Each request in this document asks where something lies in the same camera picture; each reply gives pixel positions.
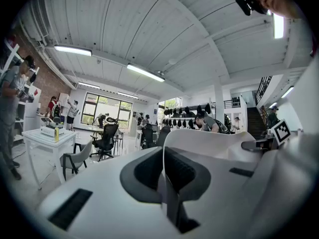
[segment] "white ceiling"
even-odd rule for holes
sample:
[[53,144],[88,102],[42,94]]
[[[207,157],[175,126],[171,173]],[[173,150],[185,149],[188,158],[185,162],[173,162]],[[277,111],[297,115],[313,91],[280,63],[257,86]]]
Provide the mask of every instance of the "white ceiling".
[[[225,85],[244,81],[240,76],[247,74],[260,80],[263,67],[288,68],[283,62],[291,21],[285,20],[285,37],[274,40],[272,17],[255,12],[245,16],[235,0],[44,0],[44,4],[48,46],[102,51],[154,73],[161,70],[168,80],[159,83],[116,61],[47,47],[46,53],[70,81],[89,80],[111,92],[136,93],[149,102],[195,92],[216,80]],[[308,49],[307,36],[299,42],[289,68],[307,66]],[[170,65],[170,59],[177,64]]]

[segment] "floor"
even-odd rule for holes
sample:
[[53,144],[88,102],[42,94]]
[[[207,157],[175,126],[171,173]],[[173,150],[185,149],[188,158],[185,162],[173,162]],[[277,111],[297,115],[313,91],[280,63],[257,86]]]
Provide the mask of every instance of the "floor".
[[[76,142],[81,144],[86,144],[91,140],[89,131],[76,130],[78,133]],[[127,155],[136,151],[135,148],[135,138],[124,134],[123,149],[122,146],[115,149],[115,155]],[[73,153],[73,148],[70,146],[67,148],[65,153]],[[56,169],[54,167],[54,162],[52,161],[51,153],[47,152],[45,149],[34,148],[32,150],[32,160],[35,167],[36,174],[41,182],[42,189],[38,190],[35,183],[29,161],[27,160],[27,154],[25,152],[24,144],[15,146],[12,150],[13,158],[16,162],[20,163],[20,167],[17,169],[21,174],[22,179],[20,181],[14,180],[11,174],[7,175],[8,183],[12,186],[12,192],[16,195],[18,201],[25,204],[27,207],[36,210],[38,205],[43,201],[43,199],[54,189],[59,187],[60,180],[58,178]],[[87,166],[93,166],[99,160],[99,157],[93,155],[86,161]],[[85,170],[84,165],[79,168],[79,173]],[[66,180],[70,180],[75,174],[71,173],[70,169],[66,170]]]

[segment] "sneaker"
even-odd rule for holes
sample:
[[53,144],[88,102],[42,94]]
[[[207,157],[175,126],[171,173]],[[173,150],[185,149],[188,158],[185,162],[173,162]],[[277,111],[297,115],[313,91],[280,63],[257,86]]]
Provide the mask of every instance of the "sneaker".
[[13,165],[14,165],[15,168],[20,167],[20,164],[18,162],[15,162],[15,161],[13,161]]
[[11,173],[13,174],[14,178],[16,180],[21,180],[21,175],[18,173],[18,171],[14,168],[14,169],[11,169]]

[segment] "white pillar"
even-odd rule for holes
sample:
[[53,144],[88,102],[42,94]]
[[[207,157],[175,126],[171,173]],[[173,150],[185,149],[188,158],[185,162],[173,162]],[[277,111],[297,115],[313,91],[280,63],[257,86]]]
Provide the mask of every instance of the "white pillar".
[[216,119],[224,124],[224,98],[220,81],[214,82],[215,100],[216,100]]

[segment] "gray chair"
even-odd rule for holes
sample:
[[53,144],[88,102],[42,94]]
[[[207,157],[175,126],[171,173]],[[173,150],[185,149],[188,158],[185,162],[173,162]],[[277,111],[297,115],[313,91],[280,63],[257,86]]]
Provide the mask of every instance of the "gray chair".
[[85,160],[89,157],[90,152],[91,152],[91,148],[92,148],[92,140],[89,141],[89,143],[87,145],[85,145],[85,147],[81,150],[81,152],[79,153],[65,153],[63,154],[62,157],[60,157],[60,163],[61,166],[63,168],[63,176],[64,179],[65,178],[65,169],[72,169],[72,173],[73,171],[75,172],[75,174],[78,173],[78,169],[80,168],[80,166],[82,164],[84,164],[85,168],[86,163]]

